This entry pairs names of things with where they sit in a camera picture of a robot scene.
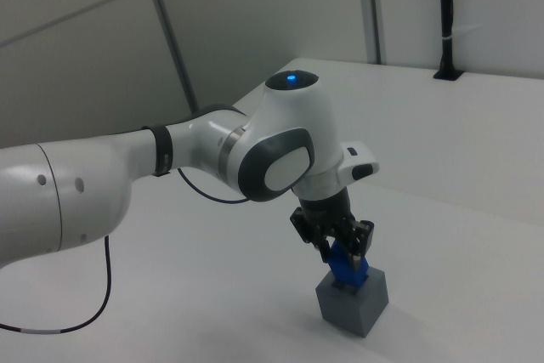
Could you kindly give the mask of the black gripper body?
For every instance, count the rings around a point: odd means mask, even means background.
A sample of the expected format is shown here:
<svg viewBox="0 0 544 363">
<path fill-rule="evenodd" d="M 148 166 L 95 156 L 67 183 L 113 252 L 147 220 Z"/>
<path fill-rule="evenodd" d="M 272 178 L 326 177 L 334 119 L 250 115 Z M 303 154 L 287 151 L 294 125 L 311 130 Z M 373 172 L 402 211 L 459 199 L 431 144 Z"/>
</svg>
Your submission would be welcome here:
<svg viewBox="0 0 544 363">
<path fill-rule="evenodd" d="M 351 213 L 349 192 L 343 188 L 333 196 L 317 201 L 299 200 L 305 218 L 319 225 L 327 236 L 336 238 L 336 228 L 343 218 L 355 218 Z"/>
</svg>

